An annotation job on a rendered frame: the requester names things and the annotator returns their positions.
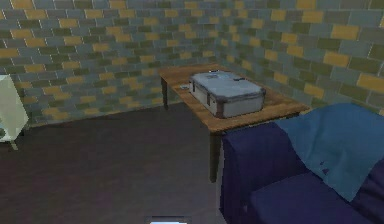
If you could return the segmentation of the light blue blanket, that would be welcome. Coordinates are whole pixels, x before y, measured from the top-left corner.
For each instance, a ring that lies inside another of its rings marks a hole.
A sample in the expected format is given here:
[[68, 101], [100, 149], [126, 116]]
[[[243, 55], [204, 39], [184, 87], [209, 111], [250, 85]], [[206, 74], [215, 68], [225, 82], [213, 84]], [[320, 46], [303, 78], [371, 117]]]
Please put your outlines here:
[[384, 159], [384, 116], [356, 104], [317, 108], [276, 125], [304, 165], [347, 201]]

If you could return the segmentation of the grey metal suitcase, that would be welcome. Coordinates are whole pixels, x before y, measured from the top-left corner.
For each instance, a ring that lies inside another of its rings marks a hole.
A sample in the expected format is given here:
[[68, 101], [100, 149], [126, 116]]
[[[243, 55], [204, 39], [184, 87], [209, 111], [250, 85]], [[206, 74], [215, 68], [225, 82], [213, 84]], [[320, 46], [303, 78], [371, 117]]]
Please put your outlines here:
[[263, 87], [222, 70], [193, 74], [189, 79], [189, 92], [220, 119], [258, 112], [266, 96]]

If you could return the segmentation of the dark blue sofa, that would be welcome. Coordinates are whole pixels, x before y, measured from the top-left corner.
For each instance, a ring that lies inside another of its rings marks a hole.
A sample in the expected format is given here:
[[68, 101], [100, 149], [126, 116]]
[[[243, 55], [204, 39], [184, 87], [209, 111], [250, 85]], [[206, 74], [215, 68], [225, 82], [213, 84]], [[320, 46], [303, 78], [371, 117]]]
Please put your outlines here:
[[308, 170], [274, 123], [223, 137], [227, 224], [384, 224], [384, 159], [348, 202]]

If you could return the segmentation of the brown wooden table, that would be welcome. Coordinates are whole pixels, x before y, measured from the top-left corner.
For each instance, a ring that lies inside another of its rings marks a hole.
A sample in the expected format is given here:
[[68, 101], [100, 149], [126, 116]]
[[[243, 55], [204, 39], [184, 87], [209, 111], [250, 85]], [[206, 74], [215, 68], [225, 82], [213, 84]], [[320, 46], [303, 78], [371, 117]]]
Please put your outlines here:
[[160, 68], [163, 104], [173, 90], [208, 128], [211, 182], [217, 180], [224, 132], [289, 118], [308, 107], [217, 64]]

